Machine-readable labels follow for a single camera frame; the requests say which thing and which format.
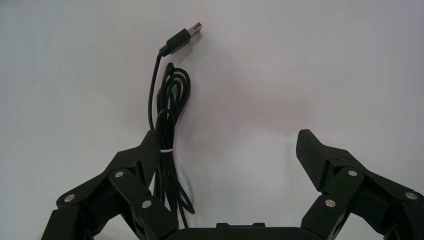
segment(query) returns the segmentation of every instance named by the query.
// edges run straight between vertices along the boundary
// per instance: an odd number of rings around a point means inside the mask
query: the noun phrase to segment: usb connector
[[[202,24],[198,22],[188,30],[184,28],[183,30],[179,31],[179,33],[175,34],[168,41],[166,41],[166,45],[159,50],[159,55],[165,57],[168,54],[174,54],[176,51],[180,50],[182,47],[188,44],[190,39],[194,35],[198,34],[201,29]]]

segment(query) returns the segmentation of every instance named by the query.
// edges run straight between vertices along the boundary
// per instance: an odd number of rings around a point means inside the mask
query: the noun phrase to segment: metal bolt head
[[[329,206],[330,208],[334,208],[336,206],[336,202],[331,199],[327,199],[325,200],[325,205]]]
[[[405,196],[407,196],[408,198],[410,198],[412,200],[417,200],[418,199],[417,195],[413,194],[412,192],[405,193]]]
[[[151,205],[152,205],[152,202],[149,201],[149,200],[146,200],[146,201],[143,202],[142,207],[144,209],[146,209],[146,208],[150,207]]]
[[[350,176],[357,176],[358,175],[358,173],[356,172],[356,171],[353,171],[353,170],[350,170],[350,171],[348,171],[347,172]]]
[[[124,175],[124,173],[119,171],[119,172],[115,173],[115,178],[122,177],[123,175]]]
[[[65,203],[69,203],[70,201],[74,200],[75,194],[67,195],[64,199]]]

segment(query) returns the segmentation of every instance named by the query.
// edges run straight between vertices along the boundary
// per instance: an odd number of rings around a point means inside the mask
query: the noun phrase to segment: usb cable
[[[156,95],[157,119],[155,125],[152,117],[152,103],[161,59],[169,54],[174,54],[184,47],[201,29],[202,25],[198,22],[190,29],[183,29],[166,41],[166,45],[159,50],[156,58],[148,96],[148,124],[151,130],[157,132],[161,149],[160,160],[155,172],[153,195],[160,199],[163,204],[167,200],[169,209],[175,217],[177,217],[177,211],[179,210],[185,228],[189,226],[184,209],[191,214],[195,213],[195,209],[186,191],[184,191],[178,181],[173,145],[175,124],[190,95],[190,77],[187,72],[181,68],[174,67],[171,62],[166,66],[160,89]]]

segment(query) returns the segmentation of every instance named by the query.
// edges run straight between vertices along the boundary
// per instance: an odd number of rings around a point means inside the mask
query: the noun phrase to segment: textured foot pad
[[[355,159],[347,150],[322,144],[309,129],[299,132],[296,156],[318,191],[323,190],[330,160]]]

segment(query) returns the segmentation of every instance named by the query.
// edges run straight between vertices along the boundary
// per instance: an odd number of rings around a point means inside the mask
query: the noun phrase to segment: white backdrop
[[[157,51],[188,71],[176,131],[192,227],[299,226],[319,193],[309,128],[424,193],[423,0],[0,0],[0,239],[38,240],[56,199],[149,129]],[[97,240],[135,240],[120,217]],[[340,240],[382,236],[351,216]]]

